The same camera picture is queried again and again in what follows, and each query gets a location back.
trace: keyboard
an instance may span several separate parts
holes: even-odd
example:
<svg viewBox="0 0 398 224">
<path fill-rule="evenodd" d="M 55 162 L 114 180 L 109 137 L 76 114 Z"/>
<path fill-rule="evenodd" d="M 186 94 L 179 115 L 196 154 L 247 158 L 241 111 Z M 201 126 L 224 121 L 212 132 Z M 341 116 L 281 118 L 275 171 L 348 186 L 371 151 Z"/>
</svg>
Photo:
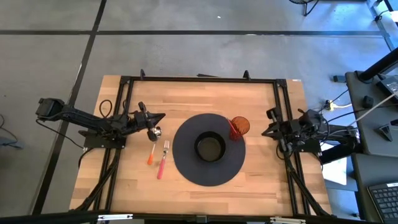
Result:
<svg viewBox="0 0 398 224">
<path fill-rule="evenodd" d="M 368 187 L 374 205 L 384 223 L 398 223 L 398 182 Z"/>
</svg>

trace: white paper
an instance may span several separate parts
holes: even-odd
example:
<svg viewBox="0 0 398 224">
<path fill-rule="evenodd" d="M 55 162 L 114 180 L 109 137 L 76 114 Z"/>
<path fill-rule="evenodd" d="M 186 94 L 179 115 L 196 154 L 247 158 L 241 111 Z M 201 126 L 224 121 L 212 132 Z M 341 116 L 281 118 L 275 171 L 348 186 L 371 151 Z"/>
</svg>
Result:
<svg viewBox="0 0 398 224">
<path fill-rule="evenodd" d="M 332 145 L 322 145 L 322 151 L 332 148 Z M 323 178 L 341 185 L 347 184 L 347 158 L 323 165 Z"/>
</svg>

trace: white cable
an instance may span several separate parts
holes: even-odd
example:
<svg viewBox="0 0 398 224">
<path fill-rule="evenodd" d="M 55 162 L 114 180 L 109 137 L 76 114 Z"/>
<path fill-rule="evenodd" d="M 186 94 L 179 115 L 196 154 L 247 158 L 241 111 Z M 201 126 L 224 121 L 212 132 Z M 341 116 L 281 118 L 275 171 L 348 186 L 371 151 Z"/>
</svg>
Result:
<svg viewBox="0 0 398 224">
<path fill-rule="evenodd" d="M 374 109 L 376 109 L 378 106 L 382 105 L 384 102 L 386 102 L 387 100 L 390 100 L 393 96 L 398 95 L 398 91 L 396 91 L 395 93 L 391 94 L 391 96 L 387 97 L 386 99 L 384 99 L 383 101 L 381 101 L 380 103 L 378 103 L 376 106 L 373 106 L 370 110 L 368 110 L 365 114 L 363 114 L 362 116 L 360 116 L 358 119 L 356 119 L 354 122 L 352 122 L 351 124 L 349 124 L 348 126 L 353 125 L 355 122 L 358 122 L 360 119 L 364 118 L 366 115 L 368 115 L 370 112 L 372 112 Z"/>
<path fill-rule="evenodd" d="M 348 105 L 344 105 L 344 106 L 339 106 L 339 105 L 333 104 L 333 106 L 334 106 L 335 108 L 347 108 L 347 107 L 349 107 L 349 106 L 352 106 L 352 104 L 348 104 Z"/>
<path fill-rule="evenodd" d="M 330 133 L 329 136 L 332 136 L 332 135 L 334 135 L 334 134 L 336 134 L 336 133 L 339 133 L 339 132 L 342 132 L 342 131 L 354 131 L 354 130 L 357 130 L 357 128 L 342 129 L 342 130 L 338 130 L 338 131 L 335 131 L 335 132 Z"/>
</svg>

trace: black plate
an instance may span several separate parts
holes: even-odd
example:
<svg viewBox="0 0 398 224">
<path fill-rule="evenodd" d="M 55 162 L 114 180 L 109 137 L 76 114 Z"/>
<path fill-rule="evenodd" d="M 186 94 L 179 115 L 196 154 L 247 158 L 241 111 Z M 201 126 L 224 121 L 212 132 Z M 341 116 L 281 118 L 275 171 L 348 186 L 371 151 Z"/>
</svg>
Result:
<svg viewBox="0 0 398 224">
<path fill-rule="evenodd" d="M 195 150 L 195 144 L 198 146 L 200 142 L 198 137 L 208 132 L 219 135 L 225 144 L 224 155 L 210 161 L 202 159 Z M 217 140 L 220 146 L 212 139 L 206 141 L 223 152 L 222 141 Z M 228 120 L 217 114 L 199 114 L 186 120 L 173 140 L 173 157 L 178 171 L 190 182 L 202 186 L 217 186 L 231 180 L 242 168 L 245 153 L 244 139 L 230 140 Z"/>
</svg>

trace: black bowl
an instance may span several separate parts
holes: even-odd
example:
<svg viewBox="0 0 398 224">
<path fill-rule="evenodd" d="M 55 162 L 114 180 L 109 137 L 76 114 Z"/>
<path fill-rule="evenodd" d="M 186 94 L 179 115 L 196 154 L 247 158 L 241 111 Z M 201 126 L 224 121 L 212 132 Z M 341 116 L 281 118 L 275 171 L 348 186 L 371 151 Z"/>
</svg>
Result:
<svg viewBox="0 0 398 224">
<path fill-rule="evenodd" d="M 225 141 L 217 133 L 207 131 L 201 133 L 195 141 L 195 152 L 206 162 L 216 162 L 225 155 Z"/>
</svg>

